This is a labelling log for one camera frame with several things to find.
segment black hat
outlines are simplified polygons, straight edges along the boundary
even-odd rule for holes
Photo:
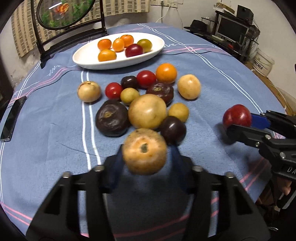
[[[193,20],[190,27],[184,27],[193,33],[207,32],[207,25],[200,20]]]

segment beige curtain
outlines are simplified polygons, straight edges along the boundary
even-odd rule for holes
[[[48,0],[34,0],[35,12],[40,1]],[[36,47],[36,38],[32,25],[30,2],[30,0],[24,0],[24,2],[15,10],[12,15],[12,33],[20,58]],[[149,0],[103,0],[103,7],[105,16],[129,12],[148,12]],[[99,0],[96,0],[91,11],[76,25],[98,19],[100,17],[100,4]],[[42,42],[47,41],[48,39],[63,31],[48,30],[41,27],[37,21],[36,23]]]

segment wooden floor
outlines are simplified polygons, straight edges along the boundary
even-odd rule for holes
[[[252,67],[251,62],[247,62],[245,64],[249,69],[254,69]],[[274,94],[274,96],[278,99],[283,107],[286,107],[286,113],[288,115],[295,115],[296,113],[293,112],[291,106],[287,103],[283,95],[279,92],[279,90],[273,85],[273,83],[269,80],[269,78],[262,76],[256,70],[253,70],[253,73],[258,76],[258,78],[270,89],[270,91]]]

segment black phone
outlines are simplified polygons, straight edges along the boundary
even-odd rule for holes
[[[17,121],[17,117],[26,99],[27,97],[24,96],[22,98],[17,99],[14,102],[2,130],[1,139],[0,139],[1,142],[8,142],[11,140],[12,133],[15,128],[15,123]]]

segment plate of fruit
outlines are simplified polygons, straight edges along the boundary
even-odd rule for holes
[[[164,40],[153,34],[112,34],[82,46],[73,61],[86,69],[117,69],[153,58],[164,45]]]

